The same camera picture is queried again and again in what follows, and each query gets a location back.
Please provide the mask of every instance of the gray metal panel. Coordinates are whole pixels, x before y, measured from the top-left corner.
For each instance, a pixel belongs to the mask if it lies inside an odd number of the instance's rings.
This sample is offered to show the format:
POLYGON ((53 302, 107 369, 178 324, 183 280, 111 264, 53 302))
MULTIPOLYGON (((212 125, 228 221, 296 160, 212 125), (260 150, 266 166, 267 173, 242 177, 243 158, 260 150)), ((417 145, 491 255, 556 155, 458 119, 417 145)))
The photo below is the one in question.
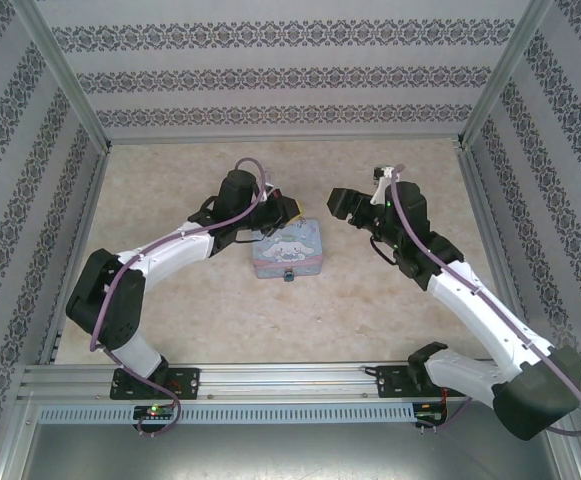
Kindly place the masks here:
POLYGON ((410 425, 240 425, 175 428, 139 438, 127 426, 39 425, 23 478, 559 478, 545 441, 508 434, 486 407, 447 432, 410 425))
MULTIPOLYGON (((41 408, 40 425, 129 425, 133 405, 53 405, 41 408)), ((281 425, 325 423, 414 422, 412 403, 307 405, 189 405, 184 403, 179 424, 281 425)), ((144 425, 170 420, 146 419, 144 425)))

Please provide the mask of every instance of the black plastic housing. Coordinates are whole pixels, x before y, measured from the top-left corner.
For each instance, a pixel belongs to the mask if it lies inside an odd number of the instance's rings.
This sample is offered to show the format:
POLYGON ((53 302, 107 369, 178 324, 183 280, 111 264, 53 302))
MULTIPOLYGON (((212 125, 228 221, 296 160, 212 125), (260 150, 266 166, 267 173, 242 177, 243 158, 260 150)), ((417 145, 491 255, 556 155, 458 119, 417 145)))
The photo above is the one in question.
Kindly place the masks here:
MULTIPOLYGON (((574 348, 559 348, 549 358, 581 387, 581 357, 574 348)), ((522 440, 530 440, 579 406, 574 394, 544 362, 526 366, 512 381, 495 385, 492 391, 497 417, 522 440)))
MULTIPOLYGON (((251 205, 252 197, 258 192, 257 179, 252 173, 231 170, 221 183, 219 194, 208 198, 188 220, 208 226, 234 218, 251 205)), ((257 205, 245 218, 209 232, 214 237, 211 256, 233 243, 240 230, 259 230, 264 235, 271 235, 301 213, 297 202, 284 197, 279 189, 270 189, 267 193, 268 199, 257 205)))
POLYGON ((408 357, 408 376, 419 391, 434 387, 439 388, 430 380, 426 370, 426 362, 432 355, 446 348, 448 346, 445 343, 432 342, 421 347, 408 357))
MULTIPOLYGON (((450 241, 430 230, 428 208, 419 186, 411 182, 397 183, 399 200, 408 223, 426 248, 445 263, 463 261, 463 254, 450 241)), ((412 278, 422 290, 428 288, 432 275, 441 269, 430 260, 411 240, 394 209, 392 191, 385 190, 385 205, 372 205, 370 195, 347 188, 334 188, 328 199, 330 213, 357 228, 364 228, 390 248, 395 264, 408 278, 412 278)))
MULTIPOLYGON (((100 249, 88 258, 66 306, 66 315, 92 335, 105 297, 105 286, 121 269, 116 255, 100 249)), ((121 277, 103 321, 99 342, 109 350, 125 345, 139 328, 145 278, 137 270, 121 277)))

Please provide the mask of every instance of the enclosure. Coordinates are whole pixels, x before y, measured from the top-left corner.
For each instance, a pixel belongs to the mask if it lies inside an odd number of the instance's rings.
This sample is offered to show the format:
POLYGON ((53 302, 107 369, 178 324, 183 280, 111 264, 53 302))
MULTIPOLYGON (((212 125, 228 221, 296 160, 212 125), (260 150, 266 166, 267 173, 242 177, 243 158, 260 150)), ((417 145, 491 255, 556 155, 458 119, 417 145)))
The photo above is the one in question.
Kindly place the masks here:
POLYGON ((327 210, 399 163, 484 284, 581 355, 581 0, 0 0, 0 478, 581 478, 581 437, 380 413, 411 405, 368 363, 488 359, 327 210), (141 331, 204 373, 170 443, 135 440, 68 297, 92 252, 179 227, 242 157, 319 221, 322 272, 260 280, 233 245, 150 291, 141 331))

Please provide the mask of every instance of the metal frame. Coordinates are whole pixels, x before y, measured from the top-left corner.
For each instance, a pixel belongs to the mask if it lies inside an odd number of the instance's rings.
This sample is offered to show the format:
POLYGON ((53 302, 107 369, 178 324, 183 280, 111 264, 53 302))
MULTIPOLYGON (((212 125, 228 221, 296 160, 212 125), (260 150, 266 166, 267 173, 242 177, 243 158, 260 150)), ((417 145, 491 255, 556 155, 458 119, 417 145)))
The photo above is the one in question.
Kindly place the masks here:
POLYGON ((530 0, 517 28, 512 32, 510 41, 497 62, 497 66, 494 68, 492 75, 490 75, 483 93, 479 96, 468 117, 466 127, 460 135, 461 143, 464 147, 472 145, 479 135, 479 130, 481 130, 488 118, 490 110, 492 110, 503 87, 508 83, 508 79, 519 60, 521 60, 524 50, 553 3, 553 0, 530 0))
POLYGON ((53 352, 57 348, 57 337, 63 330, 63 325, 65 323, 66 305, 70 297, 69 292, 72 291, 79 277, 79 265, 81 264, 81 259, 83 258, 83 253, 86 248, 88 235, 90 234, 90 228, 92 227, 92 220, 94 219, 94 213, 97 209, 97 204, 99 203, 99 194, 101 193, 101 187, 103 186, 103 180, 106 175, 109 159, 110 151, 108 147, 104 147, 103 151, 99 155, 99 159, 97 160, 97 172, 95 173, 92 191, 89 195, 89 198, 86 200, 87 203, 85 206, 85 217, 81 222, 81 226, 79 227, 80 231, 77 235, 75 252, 68 263, 68 271, 70 272, 68 274, 68 281, 64 282, 59 293, 57 305, 59 305, 60 308, 57 308, 54 312, 54 318, 50 323, 50 330, 48 331, 47 341, 43 346, 43 351, 39 359, 39 363, 42 365, 47 365, 48 363, 54 361, 53 352))
MULTIPOLYGON (((439 398, 378 397, 375 379, 364 373, 367 365, 395 365, 404 362, 326 363, 326 364, 217 364, 176 365, 202 371, 199 398, 184 402, 189 409, 208 406, 256 408, 259 406, 304 405, 379 408, 413 403, 436 402, 439 398)), ((44 406, 71 405, 92 412, 110 405, 149 405, 150 401, 113 401, 108 397, 114 366, 48 365, 27 367, 0 452, 0 480, 21 479, 33 445, 36 427, 44 406)), ((458 402, 461 398, 451 398, 458 402)), ((369 421, 409 421, 396 418, 369 421)), ((229 424, 230 422, 209 422, 229 424)), ((570 417, 562 428, 573 428, 570 417)), ((563 479, 581 479, 581 445, 576 438, 546 434, 557 472, 563 479)))
POLYGON ((188 143, 239 143, 239 142, 336 142, 341 140, 454 140, 456 134, 442 133, 352 133, 329 135, 210 135, 197 137, 133 137, 115 138, 112 145, 158 145, 188 143))
POLYGON ((493 280, 499 299, 510 308, 518 318, 523 318, 523 309, 517 296, 512 280, 512 274, 503 251, 503 245, 494 222, 494 217, 489 208, 485 190, 476 171, 474 158, 469 149, 455 146, 455 152, 459 160, 459 168, 468 192, 468 198, 474 212, 477 228, 483 242, 488 265, 492 272, 493 280))
POLYGON ((104 149, 110 146, 110 139, 103 129, 103 125, 101 125, 97 114, 90 105, 90 102, 86 98, 86 94, 83 88, 81 88, 77 76, 68 64, 50 27, 48 27, 43 15, 41 15, 36 0, 12 0, 12 6, 50 67, 55 79, 68 98, 70 105, 77 113, 88 135, 95 143, 97 151, 103 152, 104 149))

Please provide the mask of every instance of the black mounting bracket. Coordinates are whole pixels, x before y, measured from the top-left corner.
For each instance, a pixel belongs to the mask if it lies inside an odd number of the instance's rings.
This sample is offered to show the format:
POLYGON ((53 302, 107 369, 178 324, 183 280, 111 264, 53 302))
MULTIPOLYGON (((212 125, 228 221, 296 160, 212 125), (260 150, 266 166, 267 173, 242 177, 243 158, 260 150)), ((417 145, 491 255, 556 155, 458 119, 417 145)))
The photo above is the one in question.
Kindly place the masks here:
MULTIPOLYGON (((179 400, 196 400, 201 370, 198 368, 168 368, 163 386, 174 392, 179 400)), ((110 387, 112 400, 168 400, 165 393, 141 383, 122 368, 117 368, 110 387)))
MULTIPOLYGON (((443 392, 436 385, 418 388, 408 374, 408 365, 381 365, 366 367, 365 373, 377 379, 379 398, 441 398, 443 392)), ((463 398, 465 395, 448 389, 448 397, 463 398)))
POLYGON ((413 403, 414 416, 423 422, 415 422, 415 427, 431 428, 443 425, 448 419, 446 403, 413 403))

